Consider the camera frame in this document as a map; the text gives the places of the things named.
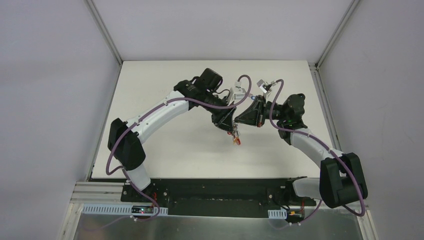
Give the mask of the grey red keyring holder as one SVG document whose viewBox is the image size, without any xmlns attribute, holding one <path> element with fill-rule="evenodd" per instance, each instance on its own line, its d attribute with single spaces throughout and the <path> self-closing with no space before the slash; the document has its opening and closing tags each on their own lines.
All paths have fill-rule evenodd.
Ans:
<svg viewBox="0 0 424 240">
<path fill-rule="evenodd" d="M 240 146 L 241 140 L 240 140 L 240 132 L 238 130 L 238 124 L 234 123 L 232 125 L 232 131 L 227 132 L 228 135 L 232 136 L 232 142 L 234 145 Z"/>
</svg>

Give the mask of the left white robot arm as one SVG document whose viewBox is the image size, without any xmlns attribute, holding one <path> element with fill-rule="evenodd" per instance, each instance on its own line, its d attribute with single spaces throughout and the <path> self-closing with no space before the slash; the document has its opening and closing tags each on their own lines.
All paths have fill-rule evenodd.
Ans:
<svg viewBox="0 0 424 240">
<path fill-rule="evenodd" d="M 107 142 L 110 157 L 119 161 L 127 179 L 135 185 L 133 195 L 140 202 L 149 201 L 153 195 L 149 186 L 151 178 L 143 165 L 146 159 L 143 143 L 155 131 L 198 106 L 211 114 L 211 122 L 217 128 L 228 133 L 234 131 L 234 102 L 214 94 L 222 80 L 218 73 L 206 68 L 200 76 L 178 82 L 161 103 L 147 112 L 126 121 L 116 118 L 111 123 Z"/>
</svg>

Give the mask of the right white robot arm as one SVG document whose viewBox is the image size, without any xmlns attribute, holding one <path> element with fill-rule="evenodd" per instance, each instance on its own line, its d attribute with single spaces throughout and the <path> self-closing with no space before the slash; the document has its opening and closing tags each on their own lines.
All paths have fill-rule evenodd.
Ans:
<svg viewBox="0 0 424 240">
<path fill-rule="evenodd" d="M 253 103 L 235 118 L 238 124 L 261 127 L 266 121 L 277 128 L 288 145 L 309 157 L 320 170 L 319 177 L 297 177 L 288 180 L 284 200 L 296 205 L 304 197 L 322 200 L 329 208 L 347 207 L 359 202 L 363 215 L 368 197 L 360 158 L 353 152 L 330 148 L 304 124 L 305 95 L 292 94 L 283 104 L 266 101 L 258 95 Z"/>
</svg>

